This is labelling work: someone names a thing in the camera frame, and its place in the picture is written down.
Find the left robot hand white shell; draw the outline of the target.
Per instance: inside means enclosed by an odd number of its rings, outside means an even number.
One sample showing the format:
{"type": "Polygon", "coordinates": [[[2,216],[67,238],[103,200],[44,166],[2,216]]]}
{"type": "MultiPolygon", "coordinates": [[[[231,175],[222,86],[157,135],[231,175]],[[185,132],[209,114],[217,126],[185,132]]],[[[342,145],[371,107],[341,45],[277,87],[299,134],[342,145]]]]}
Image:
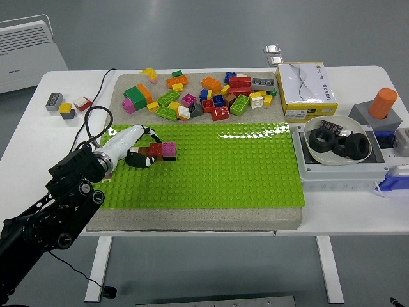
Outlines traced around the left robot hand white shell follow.
{"type": "Polygon", "coordinates": [[[143,125],[134,125],[117,133],[108,140],[103,147],[97,148],[93,153],[105,169],[105,174],[112,173],[118,161],[124,159],[130,149],[145,135],[150,135],[156,143],[161,143],[156,132],[143,125]]]}

